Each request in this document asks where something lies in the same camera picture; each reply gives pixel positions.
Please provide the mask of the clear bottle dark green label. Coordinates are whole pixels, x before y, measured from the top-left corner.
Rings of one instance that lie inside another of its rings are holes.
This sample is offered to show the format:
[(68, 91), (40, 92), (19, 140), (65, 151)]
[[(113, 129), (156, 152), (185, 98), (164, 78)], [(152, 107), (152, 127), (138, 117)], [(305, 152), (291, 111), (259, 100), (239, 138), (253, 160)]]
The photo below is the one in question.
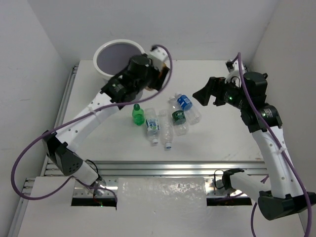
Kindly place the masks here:
[(175, 97), (169, 98), (169, 111), (171, 115), (172, 124), (177, 136), (186, 135), (189, 132), (189, 124), (185, 117), (184, 111), (178, 104)]

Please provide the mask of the grey bin with white rim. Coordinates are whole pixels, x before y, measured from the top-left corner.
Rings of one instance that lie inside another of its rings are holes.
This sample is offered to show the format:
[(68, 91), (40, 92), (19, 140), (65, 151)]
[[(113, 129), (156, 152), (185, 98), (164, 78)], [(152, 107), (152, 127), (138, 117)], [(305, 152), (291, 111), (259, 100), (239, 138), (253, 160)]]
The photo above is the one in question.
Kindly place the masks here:
[(109, 82), (125, 72), (143, 76), (150, 65), (143, 48), (127, 39), (116, 39), (100, 46), (93, 56), (93, 65), (102, 78)]

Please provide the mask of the aluminium front rail frame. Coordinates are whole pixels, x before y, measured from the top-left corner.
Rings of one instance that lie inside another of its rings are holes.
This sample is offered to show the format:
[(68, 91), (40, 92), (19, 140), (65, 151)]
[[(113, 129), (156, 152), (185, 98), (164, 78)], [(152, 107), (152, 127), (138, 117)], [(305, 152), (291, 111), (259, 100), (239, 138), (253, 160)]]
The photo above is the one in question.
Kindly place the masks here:
[(231, 200), (288, 198), (296, 196), (294, 174), (286, 162), (279, 161), (72, 161), (64, 169), (47, 161), (42, 177), (73, 180), (73, 206), (112, 206), (118, 202), (123, 177), (201, 178), (199, 191), (207, 203)]

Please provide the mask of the clear bottle green white label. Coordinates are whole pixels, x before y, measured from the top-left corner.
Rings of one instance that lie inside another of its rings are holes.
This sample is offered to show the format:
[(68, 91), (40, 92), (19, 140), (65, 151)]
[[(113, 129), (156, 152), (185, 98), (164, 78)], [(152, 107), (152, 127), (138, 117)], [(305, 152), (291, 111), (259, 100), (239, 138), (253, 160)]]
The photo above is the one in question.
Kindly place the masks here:
[(156, 111), (154, 108), (147, 108), (144, 110), (145, 125), (147, 130), (147, 138), (152, 146), (158, 144), (159, 137), (159, 123)]

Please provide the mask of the white front cover panel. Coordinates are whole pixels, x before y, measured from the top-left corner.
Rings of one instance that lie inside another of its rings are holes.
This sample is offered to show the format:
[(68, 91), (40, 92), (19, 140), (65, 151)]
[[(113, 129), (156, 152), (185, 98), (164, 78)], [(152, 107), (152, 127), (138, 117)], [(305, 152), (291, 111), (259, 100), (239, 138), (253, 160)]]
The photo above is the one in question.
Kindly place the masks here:
[(118, 209), (193, 209), (206, 207), (203, 178), (120, 178)]

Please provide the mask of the clear unlabelled bottle blue cap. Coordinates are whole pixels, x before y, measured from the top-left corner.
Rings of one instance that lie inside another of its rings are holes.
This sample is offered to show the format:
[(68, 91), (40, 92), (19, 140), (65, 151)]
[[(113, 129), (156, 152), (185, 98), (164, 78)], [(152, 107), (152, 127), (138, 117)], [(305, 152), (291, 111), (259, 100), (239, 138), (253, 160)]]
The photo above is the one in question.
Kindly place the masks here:
[(170, 120), (170, 114), (167, 109), (160, 110), (158, 113), (160, 127), (160, 141), (166, 151), (171, 150), (173, 142), (173, 127)]

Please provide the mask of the clear bottle dark blue label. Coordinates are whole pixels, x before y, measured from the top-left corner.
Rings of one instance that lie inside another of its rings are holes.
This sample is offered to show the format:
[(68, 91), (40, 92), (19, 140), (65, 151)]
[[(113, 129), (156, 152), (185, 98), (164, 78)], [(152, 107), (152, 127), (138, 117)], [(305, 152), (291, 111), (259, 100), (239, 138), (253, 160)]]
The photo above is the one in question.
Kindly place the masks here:
[(185, 117), (190, 125), (200, 122), (201, 113), (192, 103), (192, 101), (184, 94), (175, 93), (175, 98), (181, 109), (184, 111)]

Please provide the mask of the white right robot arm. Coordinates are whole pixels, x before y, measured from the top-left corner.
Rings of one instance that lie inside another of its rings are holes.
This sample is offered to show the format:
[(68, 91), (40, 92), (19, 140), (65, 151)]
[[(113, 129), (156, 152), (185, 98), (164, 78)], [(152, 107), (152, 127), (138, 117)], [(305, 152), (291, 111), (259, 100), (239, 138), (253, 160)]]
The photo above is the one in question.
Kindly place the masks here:
[(253, 112), (243, 89), (235, 82), (225, 82), (223, 77), (210, 77), (206, 86), (193, 94), (203, 106), (207, 106), (210, 97), (214, 96), (215, 106), (230, 104), (240, 109), (241, 119), (256, 141), (269, 174), (270, 184), (263, 185), (251, 181), (240, 168), (230, 169), (222, 176), (224, 189), (239, 189), (246, 193), (258, 203), (267, 220), (303, 212), (307, 209), (306, 198), (281, 154), (286, 150), (282, 121), (277, 109), (265, 101), (268, 76), (257, 72), (247, 72), (243, 76), (247, 92), (263, 120)]

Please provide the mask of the aluminium left side rail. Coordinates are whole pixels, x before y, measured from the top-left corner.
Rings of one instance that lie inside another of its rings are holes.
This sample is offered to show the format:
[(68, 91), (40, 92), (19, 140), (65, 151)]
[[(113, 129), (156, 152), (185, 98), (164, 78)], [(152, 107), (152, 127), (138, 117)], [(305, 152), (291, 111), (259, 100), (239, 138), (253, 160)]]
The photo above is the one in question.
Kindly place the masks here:
[(70, 99), (70, 94), (71, 94), (71, 91), (72, 91), (72, 87), (73, 87), (73, 84), (74, 84), (74, 81), (75, 81), (75, 77), (76, 77), (76, 74), (77, 74), (77, 71), (78, 71), (78, 67), (79, 65), (76, 64), (72, 67), (71, 71), (70, 71), (70, 74), (69, 74), (69, 77), (68, 77), (68, 80), (67, 80), (67, 83), (66, 83), (66, 87), (65, 87), (65, 90), (64, 90), (64, 94), (63, 94), (63, 97), (62, 97), (62, 100), (61, 100), (61, 103), (60, 103), (60, 107), (59, 107), (59, 111), (58, 111), (58, 114), (57, 114), (57, 118), (56, 118), (56, 121), (55, 121), (55, 124), (54, 124), (54, 128), (60, 126), (63, 124), (63, 119), (65, 117), (65, 113), (66, 113), (66, 109), (67, 109), (67, 106), (68, 106), (68, 102), (69, 102), (69, 99)]

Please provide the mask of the green plastic bottle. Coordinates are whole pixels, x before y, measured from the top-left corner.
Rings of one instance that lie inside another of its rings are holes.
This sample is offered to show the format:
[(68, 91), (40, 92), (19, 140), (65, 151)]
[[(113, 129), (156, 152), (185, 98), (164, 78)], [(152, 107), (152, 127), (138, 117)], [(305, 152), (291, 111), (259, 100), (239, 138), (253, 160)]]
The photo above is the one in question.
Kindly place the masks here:
[(132, 118), (133, 122), (138, 126), (141, 126), (145, 122), (144, 110), (139, 104), (133, 105)]

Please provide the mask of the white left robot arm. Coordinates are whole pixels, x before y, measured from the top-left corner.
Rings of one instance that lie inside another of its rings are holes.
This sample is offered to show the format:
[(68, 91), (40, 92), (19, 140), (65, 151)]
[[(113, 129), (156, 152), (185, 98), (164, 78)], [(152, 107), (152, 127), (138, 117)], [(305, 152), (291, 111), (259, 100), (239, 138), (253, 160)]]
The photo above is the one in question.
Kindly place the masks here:
[(87, 186), (100, 183), (98, 172), (77, 155), (79, 145), (108, 117), (133, 104), (143, 89), (160, 92), (164, 82), (170, 80), (171, 69), (165, 64), (168, 59), (167, 53), (158, 49), (132, 56), (72, 121), (43, 135), (47, 156), (64, 175), (73, 176)]

